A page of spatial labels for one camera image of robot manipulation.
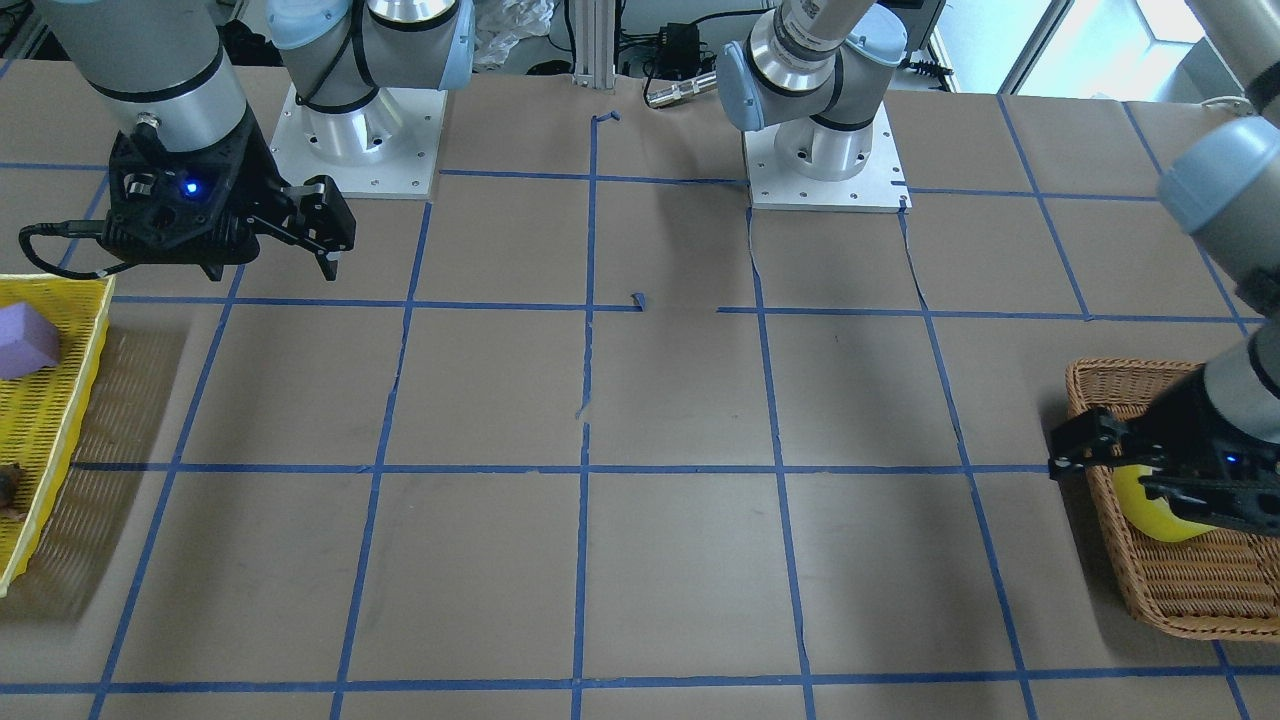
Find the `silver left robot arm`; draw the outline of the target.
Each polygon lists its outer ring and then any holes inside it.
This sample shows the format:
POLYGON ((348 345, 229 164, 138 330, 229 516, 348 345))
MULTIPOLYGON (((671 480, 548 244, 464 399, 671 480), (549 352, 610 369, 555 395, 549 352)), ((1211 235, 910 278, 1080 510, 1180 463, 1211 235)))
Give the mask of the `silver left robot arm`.
MULTIPOLYGON (((1194 329, 1217 316, 1106 313, 1088 279, 1111 266, 1139 278, 1155 251, 1194 252, 1220 284, 1260 319, 1230 348, 1156 395, 1130 420, 1076 411, 1047 438, 1053 479, 1094 468, 1135 468, 1135 496, 1158 518, 1197 529, 1277 534, 1277 4, 1192 1, 1190 14, 1236 82, 1244 113, 1211 129, 1169 163, 1152 151, 1130 110, 1103 101, 1078 120, 1062 97, 996 94, 998 133, 1027 188, 978 190, 948 182, 940 199, 1034 208, 1053 243, 1071 313, 941 310, 922 297, 924 320, 947 329, 1004 324, 1194 329)), ((904 60, 901 23, 869 1, 785 1, 716 64, 721 104, 742 132, 753 200, 803 210, 831 199, 840 211, 864 202, 864 176, 884 191, 873 211, 909 231, 911 186, 900 178, 891 129, 881 127, 892 68, 904 60)))

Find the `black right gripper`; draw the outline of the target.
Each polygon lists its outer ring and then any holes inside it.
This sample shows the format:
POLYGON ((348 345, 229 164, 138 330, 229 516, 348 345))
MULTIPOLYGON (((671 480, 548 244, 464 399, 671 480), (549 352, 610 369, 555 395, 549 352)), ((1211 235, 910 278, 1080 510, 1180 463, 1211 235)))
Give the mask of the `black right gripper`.
POLYGON ((256 234, 307 252, 335 281, 357 220, 330 176, 287 186, 252 109, 218 142, 191 152, 160 147, 152 129, 119 133, 108 163, 110 204, 100 246, 131 265, 225 265, 259 256, 256 234))

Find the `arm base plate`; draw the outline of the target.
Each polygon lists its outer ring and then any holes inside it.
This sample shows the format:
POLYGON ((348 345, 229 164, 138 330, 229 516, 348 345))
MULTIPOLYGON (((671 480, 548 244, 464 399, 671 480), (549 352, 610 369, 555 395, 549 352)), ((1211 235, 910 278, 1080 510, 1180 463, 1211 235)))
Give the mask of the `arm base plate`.
POLYGON ((774 211, 906 213, 913 208, 884 104, 856 131, 810 118, 742 137, 751 208, 774 211))
POLYGON ((365 108, 326 114, 301 106, 291 86, 269 147, 291 184, 329 176, 347 199, 428 200, 448 99, 381 88, 365 108))

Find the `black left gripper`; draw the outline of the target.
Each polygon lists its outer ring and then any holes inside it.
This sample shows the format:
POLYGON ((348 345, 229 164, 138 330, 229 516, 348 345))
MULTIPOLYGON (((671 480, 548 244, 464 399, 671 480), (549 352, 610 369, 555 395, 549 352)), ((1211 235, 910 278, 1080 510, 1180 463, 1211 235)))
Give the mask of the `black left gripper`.
POLYGON ((1092 407, 1048 433, 1047 471, 1153 466, 1140 487, 1175 518, 1253 536, 1279 536, 1277 445, 1231 425, 1210 402, 1204 370, 1161 392, 1133 421, 1092 407))

